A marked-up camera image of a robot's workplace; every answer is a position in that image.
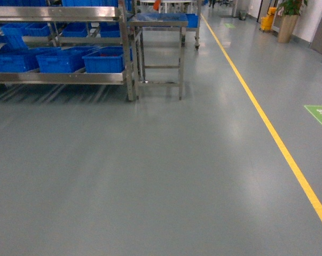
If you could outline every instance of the stainless steel table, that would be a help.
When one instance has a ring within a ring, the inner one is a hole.
[[[139,99],[140,86],[175,86],[179,87],[179,99],[182,99],[183,72],[184,72],[184,46],[186,38],[187,17],[183,13],[138,13],[130,21],[133,33],[132,52],[133,66],[138,71],[135,75],[136,96]],[[177,27],[179,28],[179,58],[178,65],[145,65],[143,46],[143,27]],[[178,69],[178,82],[147,81],[145,69]]]

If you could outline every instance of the potted plant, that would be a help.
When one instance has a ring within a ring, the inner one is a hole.
[[[277,11],[282,15],[278,32],[279,43],[289,43],[303,5],[308,6],[308,0],[283,0],[278,5]]]

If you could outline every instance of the green leaves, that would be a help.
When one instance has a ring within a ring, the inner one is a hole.
[[[308,6],[308,0],[303,0],[303,4]],[[300,15],[302,0],[283,0],[278,5],[277,11],[283,9],[283,15]]]

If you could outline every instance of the white table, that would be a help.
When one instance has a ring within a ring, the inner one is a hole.
[[[168,4],[190,4],[190,11],[189,13],[192,13],[193,10],[193,2],[195,0],[161,0],[159,13],[162,12],[162,9],[164,8],[164,12],[168,13]],[[155,3],[155,0],[140,0],[141,3]]]

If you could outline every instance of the plant pot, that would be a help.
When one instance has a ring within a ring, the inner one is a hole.
[[[282,17],[277,38],[278,43],[289,43],[298,18],[298,15],[284,15]]]

